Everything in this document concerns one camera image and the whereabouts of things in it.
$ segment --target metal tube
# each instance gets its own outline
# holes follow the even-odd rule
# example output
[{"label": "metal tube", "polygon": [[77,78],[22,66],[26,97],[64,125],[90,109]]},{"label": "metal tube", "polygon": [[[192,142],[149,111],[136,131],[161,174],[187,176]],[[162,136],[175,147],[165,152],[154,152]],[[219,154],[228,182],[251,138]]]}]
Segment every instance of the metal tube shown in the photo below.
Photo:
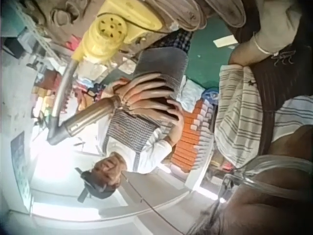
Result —
[{"label": "metal tube", "polygon": [[68,65],[64,71],[63,78],[61,80],[60,86],[59,86],[58,91],[57,91],[56,96],[55,96],[54,105],[53,105],[53,109],[51,112],[52,117],[58,117],[60,115],[62,103],[63,103],[64,97],[65,97],[65,92],[66,92],[70,82],[72,81],[73,75],[75,73],[75,70],[76,70],[78,64],[79,64],[78,61],[71,60],[68,63]]},{"label": "metal tube", "polygon": [[78,63],[79,62],[76,60],[71,60],[69,62],[55,97],[47,136],[47,141],[51,145],[56,145],[66,138],[75,136],[86,126],[98,121],[105,115],[112,113],[120,104],[119,97],[114,96],[111,98],[104,98],[59,125],[60,112],[65,98],[65,92],[72,82]]}]

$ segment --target shirt sleeve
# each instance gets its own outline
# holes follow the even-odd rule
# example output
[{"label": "shirt sleeve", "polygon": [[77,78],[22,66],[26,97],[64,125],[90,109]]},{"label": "shirt sleeve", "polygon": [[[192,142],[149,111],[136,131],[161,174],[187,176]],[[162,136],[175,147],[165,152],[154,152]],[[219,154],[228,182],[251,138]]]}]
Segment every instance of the shirt sleeve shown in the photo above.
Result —
[{"label": "shirt sleeve", "polygon": [[171,152],[172,147],[165,140],[159,140],[151,146],[145,148],[140,154],[138,173],[150,173]]}]

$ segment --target clear plastic tube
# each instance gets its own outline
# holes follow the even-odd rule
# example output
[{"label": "clear plastic tube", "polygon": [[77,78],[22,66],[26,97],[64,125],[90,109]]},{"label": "clear plastic tube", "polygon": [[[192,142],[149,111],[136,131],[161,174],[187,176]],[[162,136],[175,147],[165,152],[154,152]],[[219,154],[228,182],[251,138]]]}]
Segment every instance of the clear plastic tube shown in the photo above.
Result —
[{"label": "clear plastic tube", "polygon": [[312,200],[312,192],[309,190],[300,191],[285,189],[253,179],[255,175],[275,168],[297,169],[311,175],[313,172],[313,164],[310,161],[288,156],[263,155],[253,159],[244,167],[236,169],[233,175],[227,174],[225,179],[228,178],[240,181],[242,184],[273,196],[301,201]]}]

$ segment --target gray apron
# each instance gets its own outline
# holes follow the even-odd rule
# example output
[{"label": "gray apron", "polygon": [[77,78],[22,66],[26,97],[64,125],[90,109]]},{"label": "gray apron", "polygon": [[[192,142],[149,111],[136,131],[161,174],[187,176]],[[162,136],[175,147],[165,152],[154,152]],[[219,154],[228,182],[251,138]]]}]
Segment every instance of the gray apron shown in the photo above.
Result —
[{"label": "gray apron", "polygon": [[[166,86],[174,90],[171,98],[175,99],[179,93],[187,63],[187,54],[181,49],[175,47],[147,49],[139,57],[134,77],[150,72],[160,72],[161,77],[166,79]],[[133,172],[137,172],[143,147],[153,132],[160,127],[163,127],[164,131],[169,130],[168,123],[161,123],[145,116],[132,116],[127,110],[116,110],[111,118],[106,136],[103,138],[104,141],[100,143],[100,146],[103,153],[107,155],[109,137],[112,137],[135,151]]]}]

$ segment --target striped shirt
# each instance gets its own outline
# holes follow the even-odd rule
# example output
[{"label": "striped shirt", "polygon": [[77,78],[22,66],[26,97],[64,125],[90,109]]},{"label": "striped shirt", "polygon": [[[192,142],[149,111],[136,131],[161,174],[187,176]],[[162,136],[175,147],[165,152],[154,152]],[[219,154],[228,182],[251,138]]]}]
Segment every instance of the striped shirt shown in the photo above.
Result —
[{"label": "striped shirt", "polygon": [[[257,156],[262,119],[261,98],[251,69],[222,66],[214,135],[219,151],[235,167]],[[272,141],[307,124],[313,124],[313,96],[287,100],[275,114]]]}]

